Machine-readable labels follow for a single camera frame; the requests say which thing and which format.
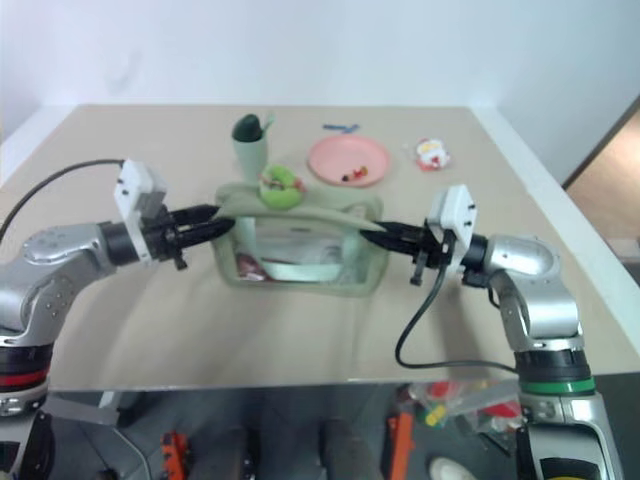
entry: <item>black cable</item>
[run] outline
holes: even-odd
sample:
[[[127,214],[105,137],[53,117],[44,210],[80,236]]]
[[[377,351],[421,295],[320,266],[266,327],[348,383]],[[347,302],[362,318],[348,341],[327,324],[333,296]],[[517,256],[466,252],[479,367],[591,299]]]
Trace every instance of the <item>black cable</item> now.
[[[493,291],[493,288],[491,288],[491,286],[487,287],[487,294],[489,296],[489,303],[491,305],[493,305],[494,307],[496,307],[498,310],[500,310],[500,304],[496,300],[496,297],[495,297],[494,293],[495,292]]]
[[[518,372],[513,367],[510,367],[503,363],[491,362],[488,360],[447,360],[444,362],[433,362],[433,363],[407,363],[404,360],[402,360],[402,355],[401,355],[402,347],[404,346],[404,343],[407,340],[407,337],[411,333],[411,330],[413,330],[413,327],[416,326],[416,324],[418,323],[418,320],[422,318],[424,313],[431,306],[436,296],[440,292],[440,288],[442,288],[442,284],[444,283],[445,274],[447,273],[447,266],[448,265],[442,265],[438,269],[438,276],[436,277],[436,281],[434,282],[433,287],[431,287],[431,291],[429,292],[429,295],[427,295],[427,298],[425,299],[425,301],[422,303],[422,305],[420,305],[420,308],[418,309],[418,311],[413,315],[413,318],[411,318],[409,323],[407,323],[407,326],[404,327],[404,330],[400,334],[400,338],[398,338],[398,343],[396,343],[396,350],[395,350],[396,362],[398,362],[398,364],[403,366],[404,368],[410,368],[415,370],[417,369],[422,370],[427,368],[442,368],[442,367],[492,367],[492,368],[498,368],[500,370],[505,370],[509,373],[517,374]]]
[[[4,240],[5,234],[9,229],[9,225],[11,225],[11,222],[13,222],[13,220],[15,219],[16,215],[18,215],[18,212],[22,209],[22,207],[25,206],[25,204],[31,199],[31,197],[33,197],[36,193],[38,193],[40,190],[42,190],[44,187],[49,185],[54,180],[57,180],[63,175],[66,175],[69,172],[73,172],[74,170],[79,170],[81,168],[94,167],[96,165],[118,165],[120,166],[120,168],[122,168],[123,164],[124,164],[124,160],[112,160],[112,159],[91,160],[88,162],[80,162],[74,165],[70,165],[68,167],[63,168],[62,170],[58,170],[56,173],[53,173],[52,175],[49,175],[47,178],[42,180],[31,190],[29,190],[25,194],[25,196],[22,197],[20,201],[16,203],[16,205],[11,209],[11,211],[7,215],[7,218],[5,218],[4,223],[2,224],[2,227],[0,227],[0,244],[2,244],[2,240]]]

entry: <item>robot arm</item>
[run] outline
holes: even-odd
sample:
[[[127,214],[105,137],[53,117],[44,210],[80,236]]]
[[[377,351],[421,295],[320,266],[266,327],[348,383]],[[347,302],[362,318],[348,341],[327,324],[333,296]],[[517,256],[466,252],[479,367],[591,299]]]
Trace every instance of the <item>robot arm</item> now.
[[[126,162],[116,188],[123,223],[44,230],[0,269],[0,472],[48,476],[53,436],[40,407],[54,342],[80,291],[137,261],[174,260],[186,268],[183,248],[234,225],[214,218],[218,209],[210,205],[169,212],[163,197],[162,183],[149,170]]]
[[[622,479],[558,253],[535,238],[500,235],[486,245],[478,271],[499,298],[526,420],[517,434],[520,478]]]
[[[437,197],[423,227],[382,223],[387,232],[363,235],[412,256],[417,266],[412,284],[420,284],[422,268],[448,265],[464,271],[463,284],[497,293],[526,421],[517,433],[519,478],[622,479],[604,401],[595,391],[584,353],[578,309],[562,282],[557,251],[537,238],[471,235],[471,211],[475,205],[466,188],[452,187],[447,196]],[[447,234],[455,244],[446,241]],[[451,245],[456,251],[445,251]]]

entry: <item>green ring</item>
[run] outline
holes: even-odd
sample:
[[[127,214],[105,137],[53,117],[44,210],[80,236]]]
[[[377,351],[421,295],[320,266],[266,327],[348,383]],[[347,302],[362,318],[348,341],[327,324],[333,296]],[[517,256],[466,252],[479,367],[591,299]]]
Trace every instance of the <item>green ring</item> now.
[[[587,380],[576,382],[554,382],[554,383],[525,383],[520,382],[520,388],[527,393],[539,393],[542,395],[554,395],[562,393],[580,393],[595,390],[596,382],[593,377]]]

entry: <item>beige table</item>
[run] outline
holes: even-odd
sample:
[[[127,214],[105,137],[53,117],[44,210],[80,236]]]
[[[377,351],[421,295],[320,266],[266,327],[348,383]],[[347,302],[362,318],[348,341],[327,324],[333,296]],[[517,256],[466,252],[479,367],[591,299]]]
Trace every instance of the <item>beige table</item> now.
[[[216,188],[240,178],[229,139],[234,121],[265,108],[215,106],[88,106],[78,108],[0,191],[1,212],[28,187],[62,166],[95,158],[133,158],[168,182],[167,204],[212,202]],[[465,183],[479,208],[477,231],[535,233],[555,244],[564,278],[578,300],[595,373],[640,368],[640,358],[560,237],[530,198],[491,138],[464,108],[275,108],[271,159],[305,167],[311,145],[328,135],[323,123],[359,123],[359,133],[391,152],[389,175],[371,189],[385,218],[420,224],[433,194]],[[406,148],[425,136],[442,139],[451,168],[422,173]],[[20,242],[51,225],[117,220],[116,170],[99,167],[58,181],[16,220],[3,261]],[[402,328],[423,301],[411,286],[408,257],[393,255],[369,298],[233,289],[216,271],[210,247],[186,252],[190,268],[171,263],[128,267],[94,284],[77,300],[57,342],[52,384],[57,389],[166,386],[284,385],[349,380],[438,379],[500,375],[454,370],[408,371],[393,359]],[[498,312],[486,292],[452,278],[414,330],[405,350],[412,361],[482,358],[512,364]]]

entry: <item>orange object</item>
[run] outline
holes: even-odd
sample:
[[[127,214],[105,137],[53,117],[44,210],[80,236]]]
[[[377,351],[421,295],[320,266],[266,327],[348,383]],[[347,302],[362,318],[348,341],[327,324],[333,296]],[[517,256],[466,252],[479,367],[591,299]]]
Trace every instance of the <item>orange object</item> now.
[[[409,468],[409,454],[415,447],[411,440],[413,416],[403,412],[390,418],[388,424],[393,442],[393,453],[387,480],[405,480]]]
[[[187,436],[176,432],[165,433],[162,437],[164,471],[169,480],[187,480],[186,459],[189,446]]]

